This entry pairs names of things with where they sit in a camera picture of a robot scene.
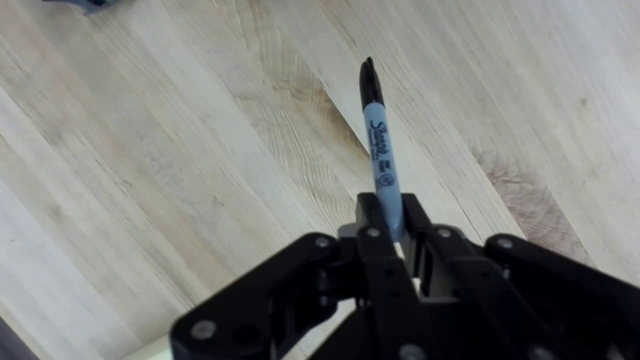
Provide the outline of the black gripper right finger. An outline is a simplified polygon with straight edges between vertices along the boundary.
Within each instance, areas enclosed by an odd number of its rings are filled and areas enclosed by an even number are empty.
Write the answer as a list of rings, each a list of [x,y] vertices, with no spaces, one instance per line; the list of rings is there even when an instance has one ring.
[[[640,288],[514,234],[475,244],[403,199],[408,270],[482,360],[640,360]]]

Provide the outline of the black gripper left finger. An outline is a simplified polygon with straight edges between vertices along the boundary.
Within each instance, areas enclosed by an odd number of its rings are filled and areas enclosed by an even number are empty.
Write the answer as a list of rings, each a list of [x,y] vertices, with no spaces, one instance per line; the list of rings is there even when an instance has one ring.
[[[357,310],[319,348],[324,360],[429,360],[426,314],[397,254],[376,197],[357,202],[357,232],[309,232],[191,313],[171,330],[175,360],[281,360],[338,304]]]

